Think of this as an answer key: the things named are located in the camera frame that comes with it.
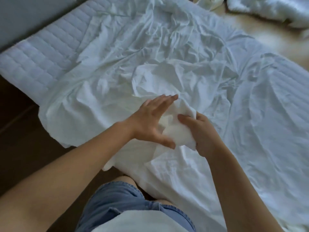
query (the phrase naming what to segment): denim shorts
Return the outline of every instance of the denim shorts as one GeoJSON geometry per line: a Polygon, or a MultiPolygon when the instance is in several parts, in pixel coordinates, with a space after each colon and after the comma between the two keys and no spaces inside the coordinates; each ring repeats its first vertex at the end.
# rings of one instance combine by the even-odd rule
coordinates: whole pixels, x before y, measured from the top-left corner
{"type": "Polygon", "coordinates": [[[140,190],[126,182],[109,182],[98,188],[87,202],[75,232],[90,232],[127,210],[162,211],[189,232],[196,232],[190,218],[172,205],[148,201],[140,190]]]}

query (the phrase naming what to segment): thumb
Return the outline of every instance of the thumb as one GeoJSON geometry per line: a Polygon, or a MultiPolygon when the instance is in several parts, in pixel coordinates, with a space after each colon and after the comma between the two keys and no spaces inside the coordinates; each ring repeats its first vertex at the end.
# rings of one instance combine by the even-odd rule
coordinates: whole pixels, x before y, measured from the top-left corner
{"type": "Polygon", "coordinates": [[[192,117],[189,117],[189,116],[185,116],[185,115],[182,115],[182,114],[178,114],[178,120],[180,123],[188,126],[188,128],[192,128],[193,125],[195,124],[196,120],[193,119],[192,117]]]}
{"type": "Polygon", "coordinates": [[[163,134],[160,134],[160,133],[157,133],[155,136],[154,136],[154,140],[153,142],[155,143],[159,143],[165,147],[169,147],[171,149],[175,149],[176,148],[176,144],[175,142],[168,136],[166,135],[163,135],[163,134]]]}

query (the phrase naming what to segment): left hand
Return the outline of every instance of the left hand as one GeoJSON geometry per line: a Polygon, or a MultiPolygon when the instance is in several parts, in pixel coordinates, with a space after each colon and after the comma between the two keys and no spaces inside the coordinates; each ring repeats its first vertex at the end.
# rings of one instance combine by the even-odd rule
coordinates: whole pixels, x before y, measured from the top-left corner
{"type": "Polygon", "coordinates": [[[175,149],[175,142],[158,131],[158,124],[164,112],[177,99],[177,94],[174,96],[163,94],[153,100],[146,100],[134,114],[125,120],[132,129],[132,139],[155,142],[175,149]]]}

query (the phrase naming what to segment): bed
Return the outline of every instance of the bed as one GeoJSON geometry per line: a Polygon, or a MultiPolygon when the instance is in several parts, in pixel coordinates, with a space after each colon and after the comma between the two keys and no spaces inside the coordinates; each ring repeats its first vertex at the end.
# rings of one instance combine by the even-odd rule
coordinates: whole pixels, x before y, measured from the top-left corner
{"type": "MultiPolygon", "coordinates": [[[[40,105],[64,146],[146,97],[178,93],[209,117],[282,227],[309,226],[309,73],[188,0],[88,0],[0,54],[0,73],[40,105]]],[[[208,164],[192,149],[132,141],[112,165],[197,231],[226,231],[208,164]]]]}

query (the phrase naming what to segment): forearm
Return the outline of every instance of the forearm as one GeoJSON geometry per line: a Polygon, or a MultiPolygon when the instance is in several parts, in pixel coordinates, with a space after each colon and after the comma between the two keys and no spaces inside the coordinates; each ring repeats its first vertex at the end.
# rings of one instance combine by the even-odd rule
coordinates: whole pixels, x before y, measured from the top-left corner
{"type": "Polygon", "coordinates": [[[207,159],[228,231],[280,231],[241,166],[222,147],[207,159]]]}
{"type": "Polygon", "coordinates": [[[114,124],[20,182],[0,199],[0,231],[14,231],[23,220],[38,222],[25,223],[35,225],[29,231],[47,230],[130,138],[131,133],[123,123],[114,124]],[[23,220],[18,218],[16,223],[14,215],[23,220]]]}

